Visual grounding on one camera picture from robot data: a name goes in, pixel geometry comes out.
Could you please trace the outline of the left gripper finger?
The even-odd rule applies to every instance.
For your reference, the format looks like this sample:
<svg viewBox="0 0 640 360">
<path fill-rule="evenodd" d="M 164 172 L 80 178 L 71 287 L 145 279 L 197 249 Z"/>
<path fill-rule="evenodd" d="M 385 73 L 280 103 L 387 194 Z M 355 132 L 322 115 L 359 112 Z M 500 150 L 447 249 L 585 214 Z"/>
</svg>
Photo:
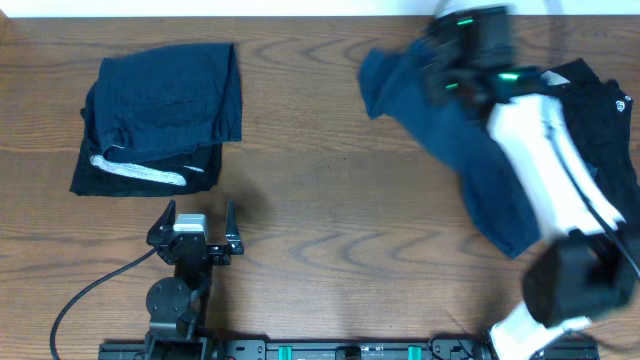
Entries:
<svg viewBox="0 0 640 360">
<path fill-rule="evenodd" d="M 227 203 L 227 215 L 225 223 L 225 236 L 230 246 L 241 245 L 241 235 L 237 225 L 234 202 L 229 200 Z"/>
<path fill-rule="evenodd" d="M 170 200 L 165 210 L 149 229 L 148 236 L 163 236 L 173 229 L 176 218 L 176 201 Z"/>
</svg>

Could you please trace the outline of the blue denim shorts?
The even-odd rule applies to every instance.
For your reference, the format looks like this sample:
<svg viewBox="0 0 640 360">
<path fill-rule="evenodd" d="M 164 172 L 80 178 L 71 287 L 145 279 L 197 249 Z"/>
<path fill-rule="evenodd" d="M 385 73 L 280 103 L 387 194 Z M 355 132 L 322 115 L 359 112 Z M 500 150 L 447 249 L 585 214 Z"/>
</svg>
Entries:
<svg viewBox="0 0 640 360">
<path fill-rule="evenodd" d="M 482 124 L 458 100 L 430 100 L 423 68 L 433 57 L 419 42 L 403 52 L 373 49 L 359 69 L 360 93 L 370 118 L 394 118 L 460 177 L 479 232 L 511 258 L 539 240 L 602 232 L 588 209 L 600 193 L 569 142 L 559 102 L 520 96 Z"/>
</svg>

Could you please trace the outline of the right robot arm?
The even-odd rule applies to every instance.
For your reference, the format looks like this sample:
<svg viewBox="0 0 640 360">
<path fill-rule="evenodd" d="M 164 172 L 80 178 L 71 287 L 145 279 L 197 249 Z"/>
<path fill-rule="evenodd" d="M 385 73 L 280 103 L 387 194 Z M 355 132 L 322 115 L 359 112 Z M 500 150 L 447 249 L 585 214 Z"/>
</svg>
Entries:
<svg viewBox="0 0 640 360">
<path fill-rule="evenodd" d="M 549 356 L 558 341 L 626 306 L 639 280 L 639 231 L 597 188 L 570 137 L 561 102 L 534 68 L 516 68 L 508 10 L 494 6 L 433 20 L 437 51 L 427 85 L 485 110 L 546 246 L 522 279 L 522 300 L 489 332 L 497 359 Z"/>
</svg>

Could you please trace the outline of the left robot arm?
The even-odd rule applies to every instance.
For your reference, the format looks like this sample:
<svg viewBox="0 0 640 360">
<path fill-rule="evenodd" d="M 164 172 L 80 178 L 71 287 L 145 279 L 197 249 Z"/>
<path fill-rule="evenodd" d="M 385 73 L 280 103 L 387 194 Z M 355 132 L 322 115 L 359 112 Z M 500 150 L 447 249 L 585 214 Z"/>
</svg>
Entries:
<svg viewBox="0 0 640 360">
<path fill-rule="evenodd" d="M 226 266 L 244 253 L 234 203 L 227 205 L 224 244 L 208 242 L 203 214 L 177 214 L 170 201 L 147 233 L 146 242 L 174 268 L 171 277 L 157 281 L 148 291 L 150 314 L 145 337 L 146 359 L 224 359 L 225 345 L 205 329 L 212 269 Z"/>
</svg>

